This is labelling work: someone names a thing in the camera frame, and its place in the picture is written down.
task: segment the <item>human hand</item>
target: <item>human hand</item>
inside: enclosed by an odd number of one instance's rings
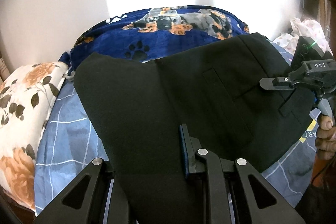
[[[321,160],[330,160],[336,152],[336,127],[333,125],[332,119],[322,113],[319,115],[317,123],[319,124],[315,140],[315,146],[318,149],[317,156]]]

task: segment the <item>leaf print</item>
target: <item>leaf print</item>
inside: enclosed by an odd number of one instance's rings
[[[51,80],[51,76],[47,76],[43,79],[43,82],[42,82],[42,85],[46,85],[46,84],[49,84]]]
[[[8,102],[10,101],[12,95],[5,95],[0,99],[0,108],[6,108],[8,105]]]
[[[23,114],[25,107],[23,105],[18,105],[15,111],[15,116],[19,119],[19,117]]]
[[[35,108],[40,102],[39,94],[38,92],[35,93],[31,98],[31,106]]]
[[[7,90],[9,90],[9,86],[5,87],[2,91],[1,91],[1,94],[5,94]]]
[[[57,97],[59,90],[52,83],[49,83],[49,87],[50,87],[51,92],[53,93],[53,95],[55,97]]]
[[[11,103],[10,106],[9,106],[8,112],[10,114],[13,114],[15,112],[16,108],[17,108],[17,104],[16,103]]]
[[[30,144],[26,147],[26,154],[31,157],[32,160],[36,159],[34,149]]]

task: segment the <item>bed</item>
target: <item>bed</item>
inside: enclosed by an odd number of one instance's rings
[[[201,9],[213,10],[213,7],[189,7],[189,12],[197,12]],[[177,10],[181,14],[186,13],[187,7],[170,8]],[[68,63],[70,66],[69,76],[56,99],[55,105],[50,114],[48,124],[46,126],[43,137],[39,145],[36,156],[35,169],[35,207],[36,215],[38,215],[51,201],[60,193],[60,191],[94,158],[101,157],[108,160],[104,147],[98,138],[85,110],[78,98],[76,90],[71,82],[73,73],[80,62],[93,51],[103,52],[109,51],[107,54],[113,57],[132,59],[132,55],[127,52],[141,51],[144,45],[135,45],[130,47],[134,41],[134,37],[126,35],[123,45],[116,42],[116,47],[107,47],[106,41],[113,41],[116,32],[121,35],[120,29],[128,26],[132,22],[139,20],[147,13],[151,13],[155,9],[141,10],[130,14],[122,15],[120,20],[101,22],[92,29],[85,32],[76,42],[75,47],[70,53],[64,53],[60,60]],[[248,26],[234,17],[232,14],[219,10],[226,15],[236,28],[234,35],[244,34],[248,31]],[[218,41],[215,37],[209,37],[203,40],[204,44]],[[148,41],[150,49],[155,48],[155,43]],[[169,43],[177,44],[179,40],[170,40]],[[268,40],[290,64],[293,55],[280,47],[278,44]],[[189,44],[187,48],[199,45]],[[158,51],[146,51],[146,55],[142,56],[142,61],[160,58],[169,55],[182,48],[164,47],[172,49],[170,52],[163,52],[162,45],[158,47]],[[276,190],[295,207],[300,201],[303,193],[308,187],[311,179],[312,166],[315,159],[316,148],[314,145],[316,138],[317,123],[316,119],[319,110],[313,110],[310,115],[314,119],[307,131],[302,137],[279,159],[274,165],[265,170],[262,175],[275,187]]]

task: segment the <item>blue checked bedsheet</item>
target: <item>blue checked bedsheet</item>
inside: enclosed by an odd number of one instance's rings
[[[293,56],[272,44],[290,63]],[[310,115],[316,120],[319,111],[316,109]],[[310,182],[317,127],[313,121],[300,140],[263,172],[263,176],[292,206],[297,205]],[[37,214],[96,157],[108,159],[73,83],[66,81],[37,152],[34,181]]]

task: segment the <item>paw print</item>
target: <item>paw print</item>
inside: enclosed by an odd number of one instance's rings
[[[146,52],[150,50],[148,45],[143,46],[141,41],[138,41],[136,45],[129,45],[129,52],[125,53],[125,57],[128,59],[132,59],[134,61],[143,61],[148,58]]]

